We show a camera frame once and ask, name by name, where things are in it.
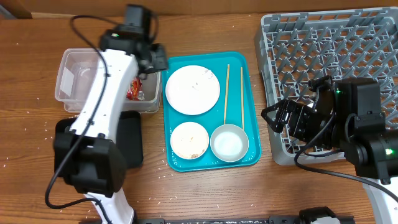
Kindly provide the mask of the grey bowl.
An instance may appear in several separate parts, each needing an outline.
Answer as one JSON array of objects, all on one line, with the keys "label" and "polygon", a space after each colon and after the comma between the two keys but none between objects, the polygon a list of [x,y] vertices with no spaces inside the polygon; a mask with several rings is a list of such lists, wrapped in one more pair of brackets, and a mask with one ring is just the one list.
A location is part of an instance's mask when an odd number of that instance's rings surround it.
[{"label": "grey bowl", "polygon": [[237,162],[249,149],[249,139],[242,128],[233,124],[223,124],[216,128],[210,138],[213,154],[224,162]]}]

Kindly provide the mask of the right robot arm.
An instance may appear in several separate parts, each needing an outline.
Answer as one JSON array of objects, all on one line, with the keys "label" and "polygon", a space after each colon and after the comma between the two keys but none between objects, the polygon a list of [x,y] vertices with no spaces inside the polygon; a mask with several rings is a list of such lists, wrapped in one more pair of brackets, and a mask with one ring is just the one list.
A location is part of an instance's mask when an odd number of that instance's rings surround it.
[{"label": "right robot arm", "polygon": [[[308,85],[316,94],[312,106],[284,99],[263,109],[261,116],[273,132],[288,126],[289,136],[305,143],[294,156],[297,167],[362,183],[375,221],[397,223],[397,130],[386,128],[378,82],[325,76]],[[355,175],[299,163],[300,155],[313,146],[327,148],[326,156],[343,152]]]}]

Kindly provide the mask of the red snack wrapper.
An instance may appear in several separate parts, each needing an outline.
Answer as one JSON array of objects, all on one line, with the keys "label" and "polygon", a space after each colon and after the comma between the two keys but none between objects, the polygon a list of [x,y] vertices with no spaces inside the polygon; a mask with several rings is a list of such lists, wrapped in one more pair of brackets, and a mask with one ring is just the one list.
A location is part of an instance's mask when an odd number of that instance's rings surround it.
[{"label": "red snack wrapper", "polygon": [[126,98],[133,101],[143,101],[144,92],[142,90],[142,82],[139,78],[133,79],[127,89]]}]

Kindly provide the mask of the large pink plate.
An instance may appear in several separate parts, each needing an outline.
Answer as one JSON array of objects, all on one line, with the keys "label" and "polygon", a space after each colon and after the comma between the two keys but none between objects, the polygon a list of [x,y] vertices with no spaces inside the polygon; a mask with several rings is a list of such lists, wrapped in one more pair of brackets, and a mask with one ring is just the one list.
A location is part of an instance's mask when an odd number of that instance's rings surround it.
[{"label": "large pink plate", "polygon": [[171,74],[165,86],[169,105],[185,115],[203,114],[217,103],[220,83],[208,68],[187,65]]}]

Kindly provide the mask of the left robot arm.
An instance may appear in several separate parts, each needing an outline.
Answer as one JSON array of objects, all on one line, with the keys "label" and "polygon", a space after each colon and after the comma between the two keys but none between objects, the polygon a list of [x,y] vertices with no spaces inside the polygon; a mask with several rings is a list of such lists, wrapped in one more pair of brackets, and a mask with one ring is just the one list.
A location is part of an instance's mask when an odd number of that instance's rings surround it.
[{"label": "left robot arm", "polygon": [[[164,46],[155,42],[159,29],[151,27],[158,21],[150,9],[129,4],[124,22],[106,30],[93,47],[99,62],[88,99],[69,129],[54,138],[54,174],[45,191],[48,207],[61,210],[92,202],[102,223],[135,222],[122,188],[127,164],[116,145],[117,130],[133,79],[145,80],[169,67]],[[59,177],[84,198],[52,204],[50,191]]]}]

